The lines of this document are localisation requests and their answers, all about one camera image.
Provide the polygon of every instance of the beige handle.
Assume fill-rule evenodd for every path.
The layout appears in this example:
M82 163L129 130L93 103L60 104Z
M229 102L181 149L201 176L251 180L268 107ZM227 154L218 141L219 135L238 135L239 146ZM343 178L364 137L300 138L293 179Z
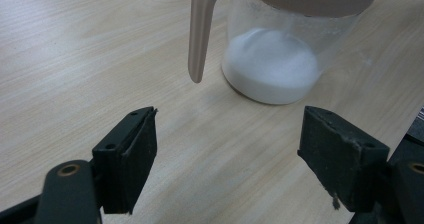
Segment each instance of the beige handle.
M188 72L196 83L203 76L215 2L216 0L191 0Z

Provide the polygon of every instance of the wooden table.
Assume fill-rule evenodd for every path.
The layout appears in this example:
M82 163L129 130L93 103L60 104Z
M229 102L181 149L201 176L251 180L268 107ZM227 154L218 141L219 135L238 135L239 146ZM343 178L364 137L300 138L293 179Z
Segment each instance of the wooden table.
M395 148L424 104L424 0L376 0L303 100L251 101L220 61L218 0L203 81L187 73L190 0L0 0L0 209L158 108L158 155L133 216L105 223L347 223L296 155L303 109L336 112Z

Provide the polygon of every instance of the wood grain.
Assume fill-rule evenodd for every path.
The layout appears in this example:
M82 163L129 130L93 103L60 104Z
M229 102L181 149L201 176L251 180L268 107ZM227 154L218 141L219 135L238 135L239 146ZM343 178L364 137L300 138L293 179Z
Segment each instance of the wood grain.
M105 223L347 223L296 155L305 105L395 148L424 104L424 0L376 0L303 100L251 101L226 83L228 0L205 75L187 73L190 0L0 0L0 210L50 168L91 159L128 112L155 106L158 156L133 216Z

